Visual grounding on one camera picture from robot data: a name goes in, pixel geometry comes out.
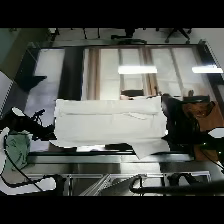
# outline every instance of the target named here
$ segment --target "green object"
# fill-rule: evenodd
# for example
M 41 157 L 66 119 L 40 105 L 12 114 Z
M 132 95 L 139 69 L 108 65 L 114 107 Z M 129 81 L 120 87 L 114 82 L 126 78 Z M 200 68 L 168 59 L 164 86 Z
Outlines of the green object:
M 30 139 L 27 134 L 11 132 L 6 139 L 6 150 L 19 169 L 27 165 L 27 155 L 30 152 Z M 6 170 L 16 170 L 12 163 L 6 159 Z

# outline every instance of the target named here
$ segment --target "white cloth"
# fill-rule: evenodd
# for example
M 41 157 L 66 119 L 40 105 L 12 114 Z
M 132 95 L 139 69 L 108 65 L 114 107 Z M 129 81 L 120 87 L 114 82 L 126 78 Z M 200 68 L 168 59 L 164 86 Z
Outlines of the white cloth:
M 140 159 L 169 151 L 168 144 L 167 150 L 160 149 L 166 130 L 161 97 L 127 101 L 57 100 L 55 117 L 57 140 L 51 142 L 60 147 L 127 143 Z

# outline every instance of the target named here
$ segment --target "wire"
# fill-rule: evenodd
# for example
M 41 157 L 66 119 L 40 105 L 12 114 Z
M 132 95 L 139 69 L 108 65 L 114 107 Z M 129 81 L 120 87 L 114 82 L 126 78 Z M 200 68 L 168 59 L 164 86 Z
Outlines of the wire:
M 210 159 L 210 158 L 203 152 L 202 149 L 200 149 L 200 150 L 201 150 L 202 154 L 203 154 L 208 160 L 210 160 L 210 161 L 213 162 L 215 165 L 219 166 L 220 168 L 222 168 L 222 169 L 224 170 L 224 167 L 223 167 L 223 166 L 219 165 L 218 163 L 216 163 L 215 161 L 213 161 L 212 159 Z
M 12 161 L 12 159 L 10 158 L 7 150 L 6 150 L 6 146 L 7 146 L 7 143 L 6 143 L 6 139 L 7 139 L 7 135 L 4 136 L 4 152 L 8 158 L 8 160 L 12 163 L 12 165 L 16 168 L 16 170 L 22 174 L 31 184 L 33 184 L 36 188 L 38 188 L 40 191 L 43 191 L 36 183 L 34 183 L 33 180 L 31 180 L 25 173 L 23 173 L 17 166 L 16 164 Z

